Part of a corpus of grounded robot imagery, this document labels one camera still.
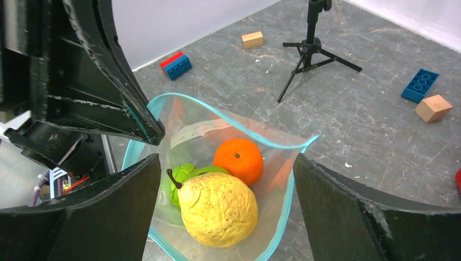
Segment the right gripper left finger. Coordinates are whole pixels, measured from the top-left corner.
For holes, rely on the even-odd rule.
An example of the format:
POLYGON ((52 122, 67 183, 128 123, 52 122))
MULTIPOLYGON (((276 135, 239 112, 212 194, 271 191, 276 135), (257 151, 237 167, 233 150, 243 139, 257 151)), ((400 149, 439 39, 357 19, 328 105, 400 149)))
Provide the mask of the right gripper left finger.
POLYGON ((158 154, 37 207, 1 210, 1 260, 141 260, 161 178, 158 154))

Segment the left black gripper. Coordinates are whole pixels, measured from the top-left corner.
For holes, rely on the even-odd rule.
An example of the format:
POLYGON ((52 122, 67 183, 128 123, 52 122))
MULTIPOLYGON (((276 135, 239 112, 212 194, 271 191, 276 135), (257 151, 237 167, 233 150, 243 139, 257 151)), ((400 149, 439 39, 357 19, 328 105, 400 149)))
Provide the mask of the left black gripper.
POLYGON ((40 165, 103 177, 101 134, 158 145, 119 44, 111 1, 1 1, 1 120, 30 118, 7 137, 40 165))

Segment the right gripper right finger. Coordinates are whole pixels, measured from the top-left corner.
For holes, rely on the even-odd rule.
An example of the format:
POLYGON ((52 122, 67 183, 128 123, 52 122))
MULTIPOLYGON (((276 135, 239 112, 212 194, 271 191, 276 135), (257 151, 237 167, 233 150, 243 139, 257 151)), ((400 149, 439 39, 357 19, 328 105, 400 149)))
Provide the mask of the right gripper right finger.
POLYGON ((460 210, 407 200, 299 154, 293 166, 315 260, 460 260, 460 210))

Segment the yellow lemon toy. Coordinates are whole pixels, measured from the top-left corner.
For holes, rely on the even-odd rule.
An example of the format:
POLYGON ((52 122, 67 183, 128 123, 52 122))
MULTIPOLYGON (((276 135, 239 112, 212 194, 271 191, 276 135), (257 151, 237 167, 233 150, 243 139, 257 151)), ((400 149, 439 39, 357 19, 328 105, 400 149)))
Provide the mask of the yellow lemon toy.
POLYGON ((210 247, 230 247, 246 239, 259 220, 253 191, 239 178, 209 172, 177 182, 180 212, 187 232, 210 247))

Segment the clear zip top bag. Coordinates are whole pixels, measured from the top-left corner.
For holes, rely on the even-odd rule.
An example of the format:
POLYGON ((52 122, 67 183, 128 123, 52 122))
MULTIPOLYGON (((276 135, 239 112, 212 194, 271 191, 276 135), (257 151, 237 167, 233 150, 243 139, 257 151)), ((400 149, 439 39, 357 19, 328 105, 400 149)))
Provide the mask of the clear zip top bag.
POLYGON ((149 237, 174 260, 268 260, 290 213, 298 153, 315 140, 166 93, 148 111, 165 126, 158 146, 131 140, 123 167, 159 154, 149 237))

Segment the orange fruit toy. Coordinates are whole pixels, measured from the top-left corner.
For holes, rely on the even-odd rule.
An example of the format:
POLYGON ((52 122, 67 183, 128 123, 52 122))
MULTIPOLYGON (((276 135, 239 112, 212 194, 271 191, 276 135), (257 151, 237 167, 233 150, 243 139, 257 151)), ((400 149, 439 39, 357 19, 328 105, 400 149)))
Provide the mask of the orange fruit toy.
POLYGON ((253 141, 236 138, 223 142, 217 148, 213 165, 224 168, 250 187, 262 175, 264 160, 253 141))

